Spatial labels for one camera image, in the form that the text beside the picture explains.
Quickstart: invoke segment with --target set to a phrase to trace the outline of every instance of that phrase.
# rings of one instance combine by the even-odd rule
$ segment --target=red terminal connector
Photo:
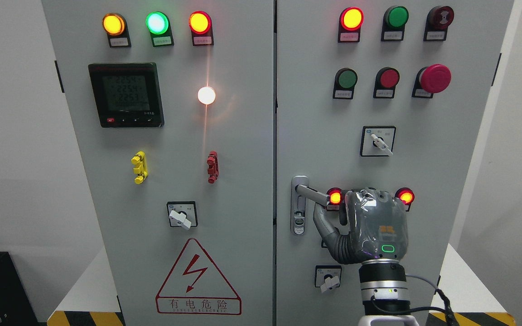
[[[209,174],[209,183],[213,184],[219,177],[219,159],[216,151],[211,151],[207,157],[207,173]]]

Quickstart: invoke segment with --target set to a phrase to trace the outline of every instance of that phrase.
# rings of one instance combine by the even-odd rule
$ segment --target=green push button
[[[391,7],[386,11],[385,16],[386,24],[395,29],[399,29],[406,25],[406,22],[408,21],[408,9],[402,6]]]
[[[341,87],[344,88],[352,88],[356,86],[358,82],[358,75],[354,72],[354,70],[346,70],[342,72],[338,77],[338,83]]]
[[[394,248],[393,245],[382,245],[382,251],[392,253],[392,252],[396,251],[396,248]]]

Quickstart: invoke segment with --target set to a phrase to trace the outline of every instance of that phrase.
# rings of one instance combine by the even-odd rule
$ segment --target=high voltage warning sign
[[[156,296],[161,314],[241,314],[241,298],[197,239],[184,244]]]

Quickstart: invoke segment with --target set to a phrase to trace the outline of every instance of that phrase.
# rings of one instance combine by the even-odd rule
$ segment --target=lcd display
[[[150,111],[145,76],[102,76],[108,111]]]

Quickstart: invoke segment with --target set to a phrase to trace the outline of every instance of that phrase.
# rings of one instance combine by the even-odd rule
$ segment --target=red indicator light
[[[346,8],[339,17],[342,27],[348,31],[357,31],[364,23],[364,12],[360,8]]]
[[[340,188],[331,188],[328,190],[329,203],[339,205],[342,202],[342,190]]]
[[[400,188],[396,192],[396,197],[400,198],[404,205],[410,205],[414,201],[414,192],[410,188]]]
[[[204,11],[197,11],[188,18],[188,26],[196,34],[206,34],[211,29],[211,17]]]

